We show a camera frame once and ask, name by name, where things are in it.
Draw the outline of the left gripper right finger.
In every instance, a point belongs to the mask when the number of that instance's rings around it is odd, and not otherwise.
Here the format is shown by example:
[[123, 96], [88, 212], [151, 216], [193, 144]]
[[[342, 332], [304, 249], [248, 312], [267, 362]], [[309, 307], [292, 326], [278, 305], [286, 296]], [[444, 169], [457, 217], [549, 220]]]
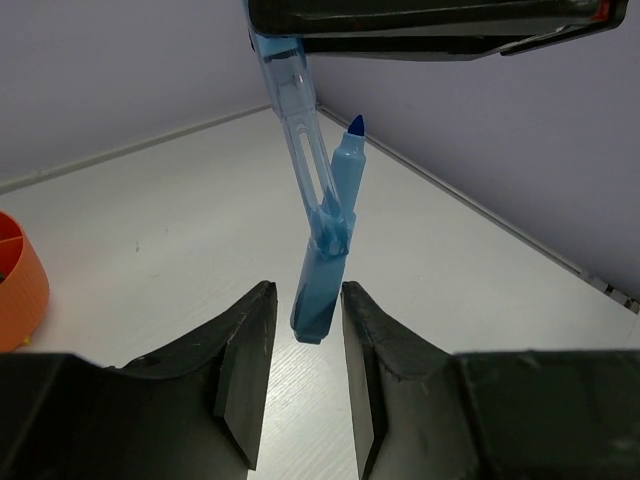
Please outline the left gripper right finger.
[[635, 350], [449, 354], [356, 282], [341, 310], [362, 479], [635, 479]]

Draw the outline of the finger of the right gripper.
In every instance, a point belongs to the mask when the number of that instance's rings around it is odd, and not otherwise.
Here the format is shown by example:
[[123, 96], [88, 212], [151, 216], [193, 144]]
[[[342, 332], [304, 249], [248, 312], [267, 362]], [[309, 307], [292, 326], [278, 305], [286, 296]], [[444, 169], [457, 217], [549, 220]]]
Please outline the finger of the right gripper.
[[311, 55], [398, 61], [513, 56], [613, 30], [620, 0], [248, 1], [254, 31]]

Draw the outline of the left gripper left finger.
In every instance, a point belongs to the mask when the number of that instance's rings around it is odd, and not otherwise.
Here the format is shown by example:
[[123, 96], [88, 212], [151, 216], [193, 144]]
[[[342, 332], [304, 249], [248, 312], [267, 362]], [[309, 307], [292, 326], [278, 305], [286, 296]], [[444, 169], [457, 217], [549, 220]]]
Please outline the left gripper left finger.
[[5, 479], [244, 479], [257, 466], [277, 320], [262, 281], [123, 367], [1, 358]]

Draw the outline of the blue highlighter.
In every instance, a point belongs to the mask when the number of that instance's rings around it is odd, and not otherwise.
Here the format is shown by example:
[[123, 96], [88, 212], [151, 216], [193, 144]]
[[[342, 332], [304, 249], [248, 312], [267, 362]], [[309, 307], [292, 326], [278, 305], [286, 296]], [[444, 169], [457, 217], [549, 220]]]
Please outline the blue highlighter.
[[283, 128], [310, 227], [290, 325], [297, 341], [319, 344], [331, 328], [355, 229], [366, 164], [365, 121], [356, 116], [329, 156], [302, 42], [255, 31], [250, 38]]

